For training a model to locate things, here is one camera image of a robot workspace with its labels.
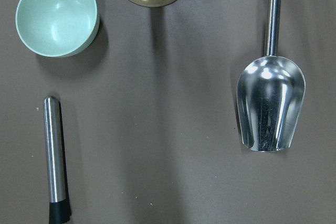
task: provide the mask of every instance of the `bowl rim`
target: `bowl rim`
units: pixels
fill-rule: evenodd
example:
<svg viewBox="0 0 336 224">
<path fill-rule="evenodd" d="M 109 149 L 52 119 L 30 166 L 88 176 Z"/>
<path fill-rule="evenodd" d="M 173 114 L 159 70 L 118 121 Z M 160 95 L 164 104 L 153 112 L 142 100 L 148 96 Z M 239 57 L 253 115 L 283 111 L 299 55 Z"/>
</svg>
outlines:
<svg viewBox="0 0 336 224">
<path fill-rule="evenodd" d="M 66 57 L 66 56 L 71 56 L 73 52 L 75 52 L 76 50 L 78 50 L 81 46 L 83 46 L 86 41 L 89 40 L 89 38 L 92 36 L 92 33 L 94 32 L 95 30 L 95 26 L 97 24 L 97 21 L 98 21 L 98 8 L 97 8 L 97 2 L 96 0 L 93 0 L 93 5 L 94 5 L 94 12 L 95 12 L 95 15 L 96 15 L 96 20 L 94 21 L 93 25 L 92 25 L 92 29 L 90 31 L 90 33 L 88 34 L 88 36 L 85 38 L 85 40 L 83 40 L 79 45 L 76 45 L 76 47 L 70 49 L 69 51 L 66 51 L 66 52 L 63 52 L 61 54 L 45 54 L 43 52 L 39 52 L 37 51 L 36 49 L 32 48 L 22 37 L 21 33 L 20 33 L 20 30 L 19 30 L 19 27 L 18 27 L 18 11 L 19 11 L 19 8 L 20 8 L 20 5 L 21 5 L 21 2 L 23 0 L 20 0 L 17 4 L 17 7 L 16 7 L 16 13 L 15 13 L 15 26 L 16 26 L 16 30 L 17 30 L 17 33 L 21 39 L 21 41 L 25 44 L 25 46 L 27 48 L 29 48 L 31 51 L 35 52 L 36 54 L 39 54 L 39 55 L 42 55 L 42 56 L 47 56 L 47 57 Z"/>
</svg>

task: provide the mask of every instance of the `metal muddler handle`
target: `metal muddler handle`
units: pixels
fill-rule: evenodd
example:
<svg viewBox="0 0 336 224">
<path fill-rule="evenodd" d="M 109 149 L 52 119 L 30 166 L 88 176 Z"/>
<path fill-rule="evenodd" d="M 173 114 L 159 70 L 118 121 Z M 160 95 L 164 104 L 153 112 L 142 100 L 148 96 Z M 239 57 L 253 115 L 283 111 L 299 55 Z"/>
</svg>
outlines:
<svg viewBox="0 0 336 224">
<path fill-rule="evenodd" d="M 61 224 L 70 220 L 71 211 L 66 195 L 60 105 L 55 97 L 46 97 L 43 106 L 50 197 L 49 224 Z"/>
</svg>

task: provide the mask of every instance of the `metal scoop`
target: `metal scoop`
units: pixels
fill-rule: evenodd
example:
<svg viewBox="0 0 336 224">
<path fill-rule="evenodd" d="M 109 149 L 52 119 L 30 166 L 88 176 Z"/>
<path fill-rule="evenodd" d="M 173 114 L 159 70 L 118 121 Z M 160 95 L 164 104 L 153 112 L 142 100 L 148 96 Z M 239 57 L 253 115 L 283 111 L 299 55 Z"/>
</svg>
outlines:
<svg viewBox="0 0 336 224">
<path fill-rule="evenodd" d="M 237 106 L 243 144 L 253 151 L 289 148 L 306 84 L 300 68 L 276 56 L 281 0 L 269 0 L 265 56 L 241 73 Z"/>
</svg>

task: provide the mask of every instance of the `mint green bowl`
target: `mint green bowl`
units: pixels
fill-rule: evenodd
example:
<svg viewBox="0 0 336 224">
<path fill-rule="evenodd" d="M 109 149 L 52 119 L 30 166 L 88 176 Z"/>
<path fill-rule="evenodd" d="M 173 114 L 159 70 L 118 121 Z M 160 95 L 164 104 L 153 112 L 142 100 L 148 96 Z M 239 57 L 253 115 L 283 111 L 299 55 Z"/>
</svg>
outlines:
<svg viewBox="0 0 336 224">
<path fill-rule="evenodd" d="M 99 27 L 96 0 L 20 0 L 15 17 L 22 42 L 49 57 L 75 55 L 87 48 Z"/>
</svg>

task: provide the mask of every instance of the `metal rod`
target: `metal rod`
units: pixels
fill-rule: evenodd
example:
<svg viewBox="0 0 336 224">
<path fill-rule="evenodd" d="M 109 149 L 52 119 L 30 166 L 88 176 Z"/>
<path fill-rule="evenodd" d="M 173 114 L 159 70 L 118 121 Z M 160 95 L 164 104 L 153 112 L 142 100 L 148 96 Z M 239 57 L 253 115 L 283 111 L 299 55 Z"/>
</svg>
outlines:
<svg viewBox="0 0 336 224">
<path fill-rule="evenodd" d="M 269 0 L 268 21 L 265 35 L 265 55 L 276 56 L 278 52 L 281 0 Z"/>
<path fill-rule="evenodd" d="M 59 101 L 46 97 L 43 102 L 50 202 L 66 199 Z"/>
</svg>

